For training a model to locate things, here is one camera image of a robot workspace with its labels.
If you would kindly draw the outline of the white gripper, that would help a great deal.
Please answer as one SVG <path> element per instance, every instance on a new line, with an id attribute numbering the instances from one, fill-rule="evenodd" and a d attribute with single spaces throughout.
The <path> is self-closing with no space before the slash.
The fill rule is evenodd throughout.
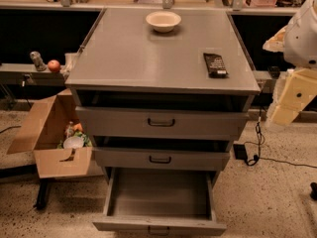
<path id="1" fill-rule="evenodd" d="M 266 114 L 266 122 L 286 126 L 293 122 L 317 96 L 317 70 L 298 68 L 285 79 L 285 86 L 278 99 L 272 103 Z"/>

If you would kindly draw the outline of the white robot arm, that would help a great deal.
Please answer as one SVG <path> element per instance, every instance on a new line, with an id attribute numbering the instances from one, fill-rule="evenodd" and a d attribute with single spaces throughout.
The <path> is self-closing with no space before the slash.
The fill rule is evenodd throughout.
<path id="1" fill-rule="evenodd" d="M 294 66 L 276 81 L 266 114 L 268 126 L 287 126 L 317 96 L 317 0 L 306 0 L 263 49 Z"/>

